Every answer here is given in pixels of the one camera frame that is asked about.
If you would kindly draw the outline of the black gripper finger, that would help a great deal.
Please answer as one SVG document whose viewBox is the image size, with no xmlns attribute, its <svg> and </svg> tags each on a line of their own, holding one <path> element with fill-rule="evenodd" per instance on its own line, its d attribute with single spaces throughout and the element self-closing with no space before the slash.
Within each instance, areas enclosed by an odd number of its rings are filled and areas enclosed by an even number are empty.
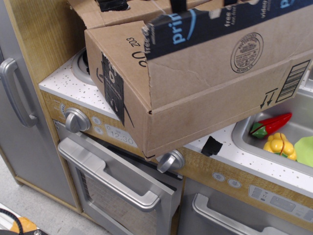
<svg viewBox="0 0 313 235">
<path fill-rule="evenodd" d="M 187 10 L 187 0 L 170 0 L 173 13 L 181 13 Z"/>
</svg>

